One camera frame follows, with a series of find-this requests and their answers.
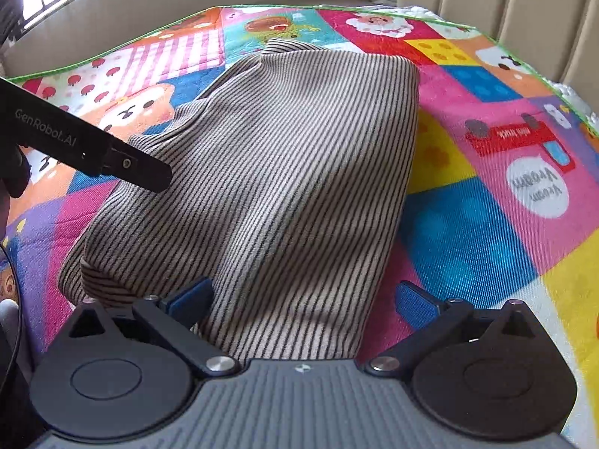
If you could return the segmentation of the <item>striped beige knit garment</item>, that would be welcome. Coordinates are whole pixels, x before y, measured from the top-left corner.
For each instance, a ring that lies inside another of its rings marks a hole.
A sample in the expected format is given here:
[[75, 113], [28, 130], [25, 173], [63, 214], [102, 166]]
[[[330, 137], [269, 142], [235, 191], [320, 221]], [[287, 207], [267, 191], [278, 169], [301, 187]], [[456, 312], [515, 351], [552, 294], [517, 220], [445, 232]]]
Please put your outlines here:
[[231, 357], [358, 353], [412, 168], [418, 68], [274, 39], [131, 144], [171, 166], [119, 183], [64, 260], [72, 303], [126, 306], [207, 277], [194, 329]]

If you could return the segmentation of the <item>colourful patchwork cartoon blanket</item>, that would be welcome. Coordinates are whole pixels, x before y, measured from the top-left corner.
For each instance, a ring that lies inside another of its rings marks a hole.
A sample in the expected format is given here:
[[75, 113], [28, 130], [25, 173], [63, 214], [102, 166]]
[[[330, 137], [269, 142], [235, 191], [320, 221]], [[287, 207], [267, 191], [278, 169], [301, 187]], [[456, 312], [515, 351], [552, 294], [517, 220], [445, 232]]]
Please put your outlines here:
[[86, 63], [18, 84], [118, 131], [155, 134], [271, 37], [400, 56], [418, 68], [407, 199], [361, 357], [412, 332], [409, 280], [479, 308], [525, 300], [577, 379], [565, 436], [598, 444], [598, 135], [533, 70], [473, 27], [389, 12], [214, 7]]

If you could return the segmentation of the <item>beige padded headboard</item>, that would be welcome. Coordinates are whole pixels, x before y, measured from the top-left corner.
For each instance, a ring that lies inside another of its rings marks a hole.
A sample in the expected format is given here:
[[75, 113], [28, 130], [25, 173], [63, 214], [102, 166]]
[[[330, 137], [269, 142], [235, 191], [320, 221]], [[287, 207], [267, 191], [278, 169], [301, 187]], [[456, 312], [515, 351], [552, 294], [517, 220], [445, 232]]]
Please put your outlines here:
[[493, 37], [598, 107], [598, 0], [397, 0]]

